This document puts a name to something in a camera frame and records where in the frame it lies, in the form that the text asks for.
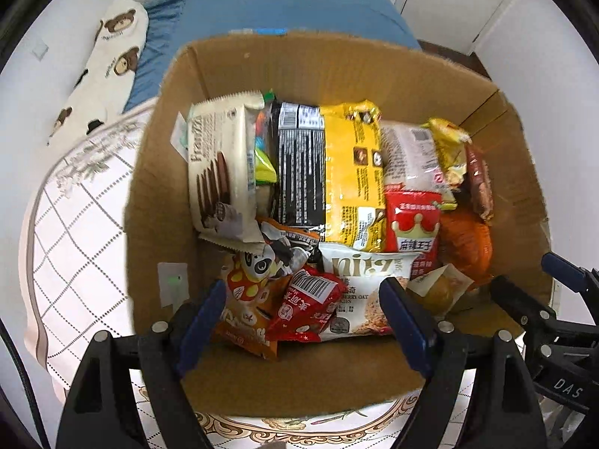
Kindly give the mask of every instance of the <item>orange snack package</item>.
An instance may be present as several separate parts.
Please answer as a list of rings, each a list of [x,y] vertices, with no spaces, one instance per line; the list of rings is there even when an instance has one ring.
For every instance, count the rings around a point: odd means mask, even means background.
[[[474,282],[473,290],[490,281],[490,259],[493,246],[489,227],[465,206],[441,214],[439,231],[439,259],[446,265],[451,263]]]
[[[258,219],[265,241],[261,255],[236,252],[225,259],[221,278],[227,299],[215,331],[249,352],[277,358],[277,342],[265,338],[266,328],[283,301],[294,273],[301,270],[319,235]]]

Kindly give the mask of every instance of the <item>cardboard box flap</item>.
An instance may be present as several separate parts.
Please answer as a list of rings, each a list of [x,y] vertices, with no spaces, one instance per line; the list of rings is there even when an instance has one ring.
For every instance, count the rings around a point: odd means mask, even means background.
[[[540,272],[548,249],[543,199],[516,113],[493,83],[459,65],[382,42],[336,34],[237,35],[191,43],[173,62],[140,148],[127,206],[127,275],[134,326],[168,320],[157,264],[188,264],[191,296],[220,271],[222,255],[197,239],[189,211],[187,164],[170,144],[178,112],[232,92],[273,89],[283,100],[335,104],[368,98],[385,118],[466,120],[486,153],[496,202],[494,273],[507,273],[541,301],[551,284]],[[481,292],[475,308],[452,314],[465,332],[514,326]],[[198,412],[302,417],[357,409],[401,396],[422,380],[390,337],[312,345],[281,343],[267,362],[215,340],[184,380]]]

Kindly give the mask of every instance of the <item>red candy wrapper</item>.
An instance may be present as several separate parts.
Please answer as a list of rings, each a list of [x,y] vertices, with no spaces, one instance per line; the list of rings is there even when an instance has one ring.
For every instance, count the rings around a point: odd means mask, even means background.
[[[437,233],[441,219],[441,194],[387,191],[387,252],[420,253],[412,264],[411,278],[437,267]]]
[[[305,266],[293,275],[283,304],[268,325],[266,339],[320,342],[319,333],[346,291],[346,285],[334,275]]]

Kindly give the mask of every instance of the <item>panda face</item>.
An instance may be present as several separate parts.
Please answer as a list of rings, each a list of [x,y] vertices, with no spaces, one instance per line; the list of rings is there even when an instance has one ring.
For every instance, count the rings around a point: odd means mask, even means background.
[[[268,245],[264,248],[262,255],[253,255],[252,253],[244,253],[241,261],[246,276],[252,282],[260,282],[268,277],[270,266],[274,261],[274,251]]]

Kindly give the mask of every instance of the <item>yellow wrapper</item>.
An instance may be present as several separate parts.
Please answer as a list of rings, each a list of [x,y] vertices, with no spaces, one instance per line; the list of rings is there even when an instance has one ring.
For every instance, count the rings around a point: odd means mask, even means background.
[[[466,153],[463,145],[471,143],[470,135],[459,126],[442,118],[431,118],[422,126],[429,128],[432,132],[432,139],[437,147],[439,165],[447,185],[452,189],[457,189],[463,182],[463,176],[466,173]]]
[[[321,106],[325,119],[325,241],[360,251],[384,248],[385,202],[378,107]]]

